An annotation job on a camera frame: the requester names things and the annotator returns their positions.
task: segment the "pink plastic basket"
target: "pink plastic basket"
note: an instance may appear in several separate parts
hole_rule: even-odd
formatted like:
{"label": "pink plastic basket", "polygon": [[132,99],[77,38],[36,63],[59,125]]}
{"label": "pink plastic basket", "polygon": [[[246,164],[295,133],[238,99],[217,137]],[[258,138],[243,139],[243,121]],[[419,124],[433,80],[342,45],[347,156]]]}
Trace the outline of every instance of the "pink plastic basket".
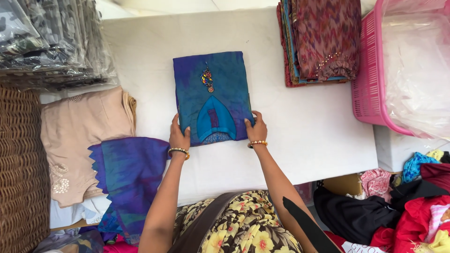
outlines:
{"label": "pink plastic basket", "polygon": [[386,109],[384,86],[383,41],[381,35],[383,0],[362,20],[360,71],[351,82],[353,114],[362,122],[387,126],[391,130],[412,136],[407,129],[392,122]]}

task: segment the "bangle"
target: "bangle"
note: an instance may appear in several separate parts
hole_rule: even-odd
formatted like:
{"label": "bangle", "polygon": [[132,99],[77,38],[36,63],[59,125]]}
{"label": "bangle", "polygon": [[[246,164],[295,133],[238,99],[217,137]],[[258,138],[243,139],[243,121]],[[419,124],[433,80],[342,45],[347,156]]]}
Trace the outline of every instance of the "bangle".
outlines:
{"label": "bangle", "polygon": [[251,141],[249,144],[247,144],[247,147],[250,149],[253,149],[253,145],[255,145],[255,144],[264,144],[267,146],[267,141],[265,141],[265,140]]}
{"label": "bangle", "polygon": [[180,151],[180,152],[185,153],[186,154],[186,158],[184,160],[187,160],[190,157],[189,152],[187,150],[185,150],[185,149],[182,149],[182,148],[171,148],[171,149],[169,149],[168,153],[169,153],[170,157],[172,157],[172,155],[170,154],[172,151]]}

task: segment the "stacked folded fabric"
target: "stacked folded fabric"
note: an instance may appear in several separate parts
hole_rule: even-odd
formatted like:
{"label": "stacked folded fabric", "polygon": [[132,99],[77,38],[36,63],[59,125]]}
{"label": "stacked folded fabric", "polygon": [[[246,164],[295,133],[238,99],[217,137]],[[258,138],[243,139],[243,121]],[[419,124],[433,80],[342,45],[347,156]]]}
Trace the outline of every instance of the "stacked folded fabric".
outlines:
{"label": "stacked folded fabric", "polygon": [[286,87],[347,82],[359,68],[359,0],[281,0],[277,7]]}
{"label": "stacked folded fabric", "polygon": [[61,90],[112,82],[94,0],[0,1],[0,80]]}

